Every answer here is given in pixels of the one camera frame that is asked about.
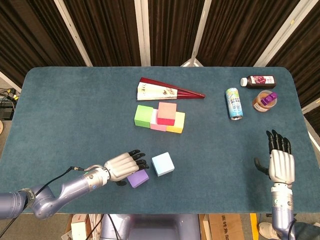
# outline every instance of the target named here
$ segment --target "sneaker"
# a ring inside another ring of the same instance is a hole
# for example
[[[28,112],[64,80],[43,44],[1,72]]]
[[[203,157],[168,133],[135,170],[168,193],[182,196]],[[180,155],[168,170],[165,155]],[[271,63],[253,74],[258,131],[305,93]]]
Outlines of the sneaker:
[[[261,222],[259,223],[259,233],[266,239],[276,239],[280,240],[277,235],[276,230],[272,228],[272,224],[269,222]]]

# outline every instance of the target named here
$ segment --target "dark brown curtain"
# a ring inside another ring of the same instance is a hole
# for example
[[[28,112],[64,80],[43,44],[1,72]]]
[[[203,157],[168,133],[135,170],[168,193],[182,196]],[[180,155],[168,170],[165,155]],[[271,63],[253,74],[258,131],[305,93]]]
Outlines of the dark brown curtain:
[[[94,66],[141,66],[133,0],[65,0]]]
[[[181,66],[192,55],[204,0],[148,0],[152,66]]]
[[[212,0],[196,58],[204,66],[253,66],[299,0]]]
[[[305,118],[311,124],[315,132],[320,136],[320,107],[313,109],[310,112],[307,112]]]
[[[268,66],[282,66],[291,72],[302,107],[320,97],[320,1]]]
[[[1,0],[0,31],[0,71],[20,87],[34,67],[85,65],[53,0]]]

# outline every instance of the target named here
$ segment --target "table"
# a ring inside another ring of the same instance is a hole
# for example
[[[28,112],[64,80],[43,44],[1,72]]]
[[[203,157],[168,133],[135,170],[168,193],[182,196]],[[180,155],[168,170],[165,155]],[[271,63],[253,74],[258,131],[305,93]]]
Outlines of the table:
[[[278,103],[265,113],[252,107],[261,91],[240,87],[240,78],[274,75]],[[186,113],[182,134],[134,125],[141,77],[206,94],[178,99]],[[244,117],[229,119],[225,91],[239,90]],[[266,130],[291,141],[296,178],[295,213],[320,212],[319,166],[290,73],[281,67],[38,67],[27,74],[0,161],[0,192],[44,184],[69,166],[104,164],[141,149],[149,181],[134,189],[114,182],[66,205],[61,213],[269,213],[273,183],[257,171],[269,165]],[[175,170],[157,177],[151,158],[169,152]],[[81,174],[72,171],[52,183]]]

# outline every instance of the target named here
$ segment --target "toy block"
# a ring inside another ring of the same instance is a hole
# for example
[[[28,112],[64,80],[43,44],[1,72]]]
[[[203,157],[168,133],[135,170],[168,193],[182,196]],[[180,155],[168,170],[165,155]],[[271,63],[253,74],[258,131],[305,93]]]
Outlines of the toy block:
[[[138,105],[134,116],[134,124],[139,127],[150,128],[153,110],[153,107]]]
[[[175,170],[175,166],[168,152],[160,154],[152,158],[152,164],[158,177]]]
[[[131,184],[131,186],[135,189],[136,187],[146,182],[149,179],[149,176],[146,173],[146,171],[143,169],[140,171],[136,171],[135,173],[127,176],[127,179]]]
[[[177,111],[176,103],[159,102],[157,124],[173,126]]]
[[[153,109],[152,117],[150,121],[150,128],[153,130],[163,131],[165,132],[167,129],[166,125],[159,125],[157,122],[158,109]]]
[[[174,125],[173,126],[166,126],[166,130],[168,132],[181,134],[184,129],[185,116],[186,116],[186,114],[184,112],[177,111],[175,113]]]

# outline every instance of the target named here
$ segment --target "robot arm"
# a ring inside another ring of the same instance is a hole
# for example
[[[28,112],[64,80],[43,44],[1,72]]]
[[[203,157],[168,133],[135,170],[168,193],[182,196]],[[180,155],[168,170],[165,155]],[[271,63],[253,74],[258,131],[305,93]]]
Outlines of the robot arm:
[[[289,140],[275,130],[266,131],[269,140],[269,169],[254,159],[256,168],[274,182],[272,195],[272,227],[282,240],[295,240],[292,184],[295,181],[295,159]]]
[[[59,197],[55,197],[51,189],[43,185],[18,192],[0,193],[0,219],[16,218],[27,205],[31,206],[38,219],[51,217],[72,200],[102,187],[108,180],[121,183],[119,181],[130,174],[148,169],[147,162],[139,160],[143,156],[145,154],[140,153],[140,150],[133,150],[108,160],[104,166],[93,165],[85,169],[85,174],[63,183]]]

